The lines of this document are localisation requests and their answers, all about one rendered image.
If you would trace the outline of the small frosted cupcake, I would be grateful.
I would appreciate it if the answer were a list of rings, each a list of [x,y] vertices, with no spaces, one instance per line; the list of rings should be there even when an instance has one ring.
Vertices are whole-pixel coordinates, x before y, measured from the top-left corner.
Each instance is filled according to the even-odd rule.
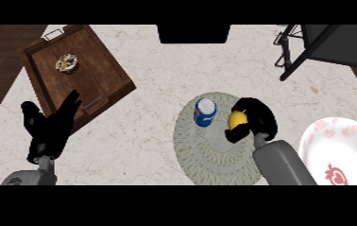
[[[78,58],[73,54],[65,54],[56,61],[56,70],[62,73],[72,73],[78,64]]]

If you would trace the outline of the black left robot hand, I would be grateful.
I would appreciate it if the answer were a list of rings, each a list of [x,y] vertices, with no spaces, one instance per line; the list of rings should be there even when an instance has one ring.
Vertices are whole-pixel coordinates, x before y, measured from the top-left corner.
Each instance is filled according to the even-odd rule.
[[[38,106],[32,101],[20,104],[23,127],[32,136],[26,160],[34,165],[38,164],[41,156],[56,160],[62,155],[72,131],[75,113],[82,103],[78,97],[79,93],[72,90],[60,108],[48,116],[38,111]]]

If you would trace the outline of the yellow lemon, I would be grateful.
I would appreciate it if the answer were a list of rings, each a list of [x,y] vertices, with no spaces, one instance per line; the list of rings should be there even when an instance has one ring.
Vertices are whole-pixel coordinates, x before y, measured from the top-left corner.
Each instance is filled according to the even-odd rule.
[[[237,127],[239,124],[245,124],[247,122],[246,115],[243,112],[233,111],[228,115],[227,125],[228,129],[231,130]]]

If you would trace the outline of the brown wooden tray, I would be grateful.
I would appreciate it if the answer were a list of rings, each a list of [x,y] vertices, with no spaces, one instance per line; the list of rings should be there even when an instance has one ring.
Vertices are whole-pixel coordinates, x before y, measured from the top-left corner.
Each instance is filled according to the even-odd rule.
[[[76,131],[134,90],[135,84],[88,25],[66,25],[63,34],[42,38],[17,50],[37,93],[41,111],[48,116],[72,90],[82,104],[73,118]],[[70,74],[56,70],[62,55],[73,54],[78,65]]]

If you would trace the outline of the white plate with red flowers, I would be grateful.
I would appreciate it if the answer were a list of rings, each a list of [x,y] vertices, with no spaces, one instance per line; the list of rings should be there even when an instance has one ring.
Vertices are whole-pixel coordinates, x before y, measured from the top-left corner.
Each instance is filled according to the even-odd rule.
[[[298,156],[317,185],[357,185],[357,121],[317,120],[302,133]]]

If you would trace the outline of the dark brown wooden surface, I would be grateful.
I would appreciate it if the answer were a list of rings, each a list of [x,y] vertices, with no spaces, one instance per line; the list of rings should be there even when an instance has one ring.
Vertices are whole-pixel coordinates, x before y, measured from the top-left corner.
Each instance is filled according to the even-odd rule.
[[[35,41],[47,25],[0,25],[0,103],[22,69],[17,49]]]

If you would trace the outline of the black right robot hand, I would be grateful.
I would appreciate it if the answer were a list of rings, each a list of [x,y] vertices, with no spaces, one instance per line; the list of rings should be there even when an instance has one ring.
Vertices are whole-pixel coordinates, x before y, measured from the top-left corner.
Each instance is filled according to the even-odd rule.
[[[253,135],[261,133],[265,140],[270,141],[277,133],[277,124],[273,112],[264,102],[253,97],[242,97],[231,108],[233,111],[245,113],[247,122],[224,131],[227,141],[236,144],[249,133]]]

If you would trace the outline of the black appliance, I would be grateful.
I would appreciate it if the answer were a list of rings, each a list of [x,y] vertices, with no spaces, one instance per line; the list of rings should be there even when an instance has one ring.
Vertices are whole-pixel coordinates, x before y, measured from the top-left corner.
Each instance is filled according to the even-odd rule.
[[[228,31],[228,25],[157,25],[163,44],[225,43]]]

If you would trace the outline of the round beige woven placemat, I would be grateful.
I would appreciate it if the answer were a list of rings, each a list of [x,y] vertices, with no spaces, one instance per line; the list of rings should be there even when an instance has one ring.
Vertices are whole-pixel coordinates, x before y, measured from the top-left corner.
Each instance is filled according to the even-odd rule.
[[[193,121],[194,103],[209,98],[217,104],[212,124],[202,128]],[[221,92],[196,96],[184,106],[174,125],[172,144],[178,165],[196,185],[253,185],[262,175],[252,159],[253,135],[236,143],[224,136],[227,119],[239,98]]]

